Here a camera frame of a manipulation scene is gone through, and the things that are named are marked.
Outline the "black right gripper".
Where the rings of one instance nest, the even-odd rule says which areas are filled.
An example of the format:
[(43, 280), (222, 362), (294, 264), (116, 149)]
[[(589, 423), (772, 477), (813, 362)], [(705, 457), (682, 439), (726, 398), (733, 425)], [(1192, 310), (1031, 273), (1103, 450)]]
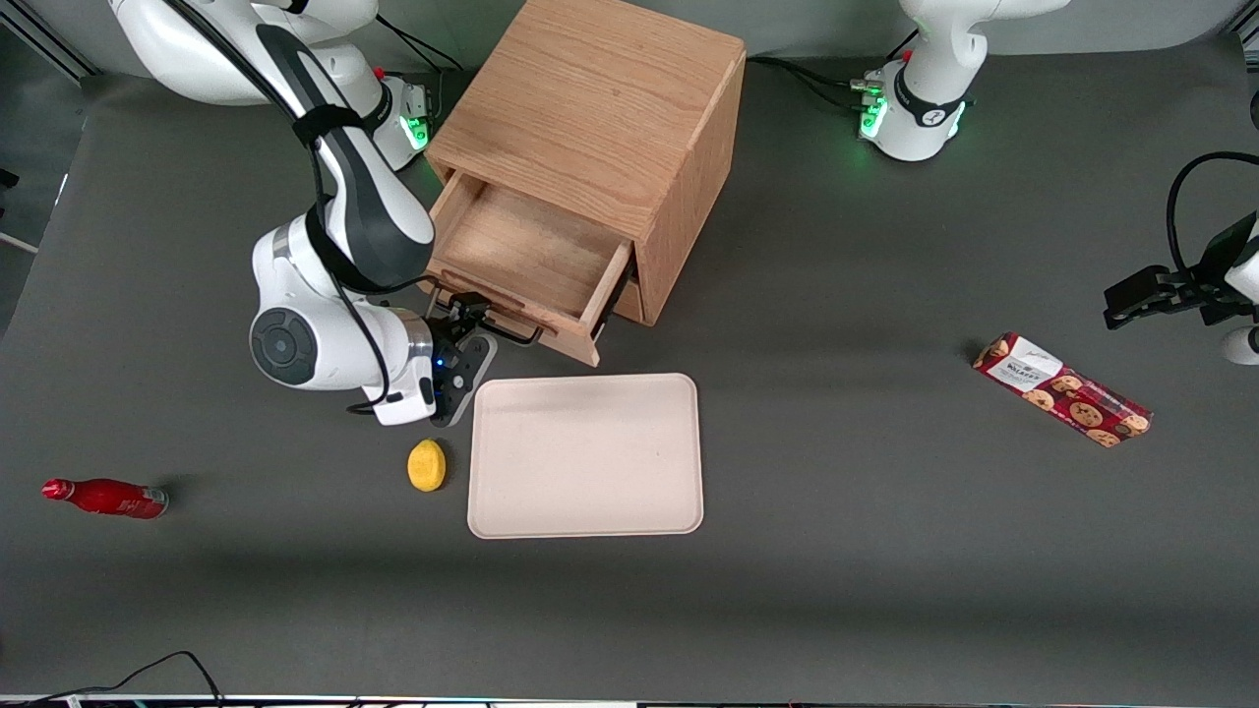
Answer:
[(446, 430), (462, 418), (499, 354), (499, 340), (490, 334), (472, 333), (485, 323), (491, 305), (476, 292), (453, 294), (447, 304), (428, 302), (426, 323), (433, 341), (441, 341), (432, 357), (436, 413), (429, 422), (437, 430)]

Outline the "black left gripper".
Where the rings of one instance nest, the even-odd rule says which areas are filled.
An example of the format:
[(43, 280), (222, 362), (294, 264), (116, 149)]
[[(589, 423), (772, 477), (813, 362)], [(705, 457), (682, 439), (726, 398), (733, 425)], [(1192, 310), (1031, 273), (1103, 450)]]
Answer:
[(1133, 320), (1195, 310), (1205, 326), (1233, 319), (1246, 324), (1222, 335), (1222, 357), (1238, 367), (1258, 364), (1258, 226), (1256, 214), (1214, 237), (1188, 273), (1148, 265), (1105, 290), (1105, 328), (1115, 331)]

